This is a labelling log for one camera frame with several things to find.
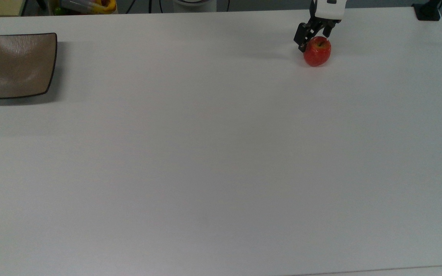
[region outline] red apple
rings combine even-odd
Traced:
[[[308,42],[303,57],[310,66],[322,65],[328,61],[331,49],[332,46],[328,39],[322,36],[316,36]]]

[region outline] white cylinder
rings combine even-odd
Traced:
[[[216,0],[173,0],[173,12],[216,12]]]

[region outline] black stand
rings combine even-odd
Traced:
[[[420,21],[439,21],[441,18],[437,9],[439,2],[441,0],[430,0],[425,4],[412,4],[416,11],[417,19]]]
[[[40,6],[40,8],[42,10],[46,10],[47,9],[44,0],[37,0],[37,3],[38,3],[38,5]]]

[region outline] brown plate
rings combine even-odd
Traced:
[[[0,99],[45,94],[57,49],[56,33],[0,35]]]

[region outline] table surface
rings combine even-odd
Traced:
[[[0,275],[442,265],[442,21],[347,9],[310,68],[307,20],[0,18],[58,35],[49,92],[0,100]]]
[[[339,274],[319,274],[319,276],[442,276],[442,267],[390,269],[381,271],[361,271]]]

